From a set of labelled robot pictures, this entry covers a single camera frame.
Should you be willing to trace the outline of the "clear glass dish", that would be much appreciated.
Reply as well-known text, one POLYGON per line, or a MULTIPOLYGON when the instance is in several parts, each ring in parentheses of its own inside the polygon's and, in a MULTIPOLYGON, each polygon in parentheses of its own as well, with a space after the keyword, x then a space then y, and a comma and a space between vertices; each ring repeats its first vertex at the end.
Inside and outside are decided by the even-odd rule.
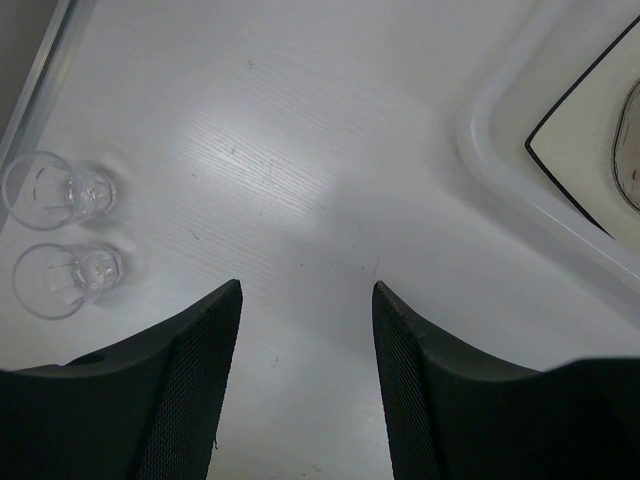
POLYGON ((614 133, 611 172, 614 184, 634 211, 639 211, 639 81, 627 93, 614 133))

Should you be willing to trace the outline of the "square white plate black rim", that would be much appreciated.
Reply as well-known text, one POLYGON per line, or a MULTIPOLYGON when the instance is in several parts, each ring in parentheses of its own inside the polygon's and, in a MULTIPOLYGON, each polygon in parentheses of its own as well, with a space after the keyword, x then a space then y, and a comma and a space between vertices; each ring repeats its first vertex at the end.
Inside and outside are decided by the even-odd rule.
POLYGON ((553 105, 525 149, 561 193, 592 223, 630 250, 639 249, 639 211, 619 194, 611 172, 616 124, 639 81, 635 19, 553 105))

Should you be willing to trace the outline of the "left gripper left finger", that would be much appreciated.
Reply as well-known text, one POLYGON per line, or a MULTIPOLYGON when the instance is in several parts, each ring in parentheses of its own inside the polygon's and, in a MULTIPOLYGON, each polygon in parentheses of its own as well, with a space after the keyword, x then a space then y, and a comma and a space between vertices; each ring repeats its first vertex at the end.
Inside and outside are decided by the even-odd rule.
POLYGON ((231 280, 68 364, 3 371, 2 477, 205 478, 242 303, 231 280))

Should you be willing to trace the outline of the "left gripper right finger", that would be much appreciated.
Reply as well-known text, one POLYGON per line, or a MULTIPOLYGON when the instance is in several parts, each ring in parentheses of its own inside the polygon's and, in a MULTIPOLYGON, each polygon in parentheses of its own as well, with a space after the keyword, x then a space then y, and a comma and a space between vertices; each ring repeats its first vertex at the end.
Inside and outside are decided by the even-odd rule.
POLYGON ((501 360, 372 293, 376 361, 397 479, 635 479, 639 362, 539 372, 501 360))

